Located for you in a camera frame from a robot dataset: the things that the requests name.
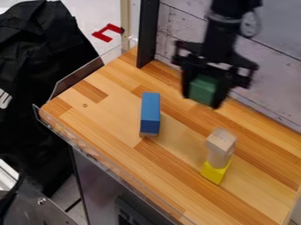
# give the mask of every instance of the wooden table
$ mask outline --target wooden table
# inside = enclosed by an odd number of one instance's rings
[[[216,111],[183,99],[179,71],[161,62],[135,65],[133,49],[46,103],[40,116],[184,224],[283,224],[301,184],[300,135],[233,99]],[[161,93],[159,137],[139,137],[143,91]],[[220,186],[200,175],[215,127],[238,137]]]

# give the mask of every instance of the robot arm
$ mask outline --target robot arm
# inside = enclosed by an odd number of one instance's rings
[[[203,43],[177,41],[173,64],[181,66],[184,98],[218,108],[230,89],[249,88],[255,62],[235,52],[234,47],[243,17],[262,5],[261,0],[213,0],[207,16],[208,26]],[[181,56],[180,50],[190,52]],[[228,69],[220,69],[212,63],[226,63]],[[247,74],[241,75],[244,69]]]

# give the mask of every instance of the white wall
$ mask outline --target white wall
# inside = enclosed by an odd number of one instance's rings
[[[301,4],[292,6],[296,7],[297,12],[301,11]],[[206,28],[204,17],[208,7],[208,0],[161,0],[156,58],[169,63],[175,40],[202,42]],[[287,27],[291,15],[278,14],[281,10],[276,11],[275,7],[269,7],[270,4],[267,4],[264,8],[266,16],[263,19],[266,17],[268,19],[262,21],[264,26],[261,36],[256,40],[239,38],[237,45],[238,52],[258,62],[261,69],[257,72],[250,91],[237,88],[231,95],[301,132],[301,63],[294,58],[296,53],[301,52],[298,51],[301,47],[301,25],[300,32],[288,33],[289,30],[293,30],[292,27],[297,28],[299,24]],[[282,21],[286,22],[280,24],[279,18],[283,18]],[[284,29],[286,33],[282,33],[282,26],[286,26]],[[296,44],[296,49],[284,44],[293,40],[300,42],[299,45]]]

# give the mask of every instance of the wooden block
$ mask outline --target wooden block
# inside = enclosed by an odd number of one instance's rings
[[[144,92],[142,101],[140,136],[157,136],[160,130],[160,94]]]
[[[224,179],[224,175],[227,172],[227,169],[231,165],[231,160],[228,162],[228,164],[222,168],[217,169],[210,165],[208,161],[205,162],[205,164],[202,166],[201,174],[203,177],[208,179],[209,181],[213,182],[216,185],[220,185]]]
[[[205,142],[209,164],[216,169],[224,168],[231,159],[236,140],[234,135],[218,127]]]

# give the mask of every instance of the black fabric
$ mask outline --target black fabric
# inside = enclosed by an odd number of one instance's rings
[[[62,2],[23,2],[0,15],[0,153],[23,158],[38,177],[37,170],[68,152],[35,119],[32,104],[45,104],[58,80],[96,57]]]

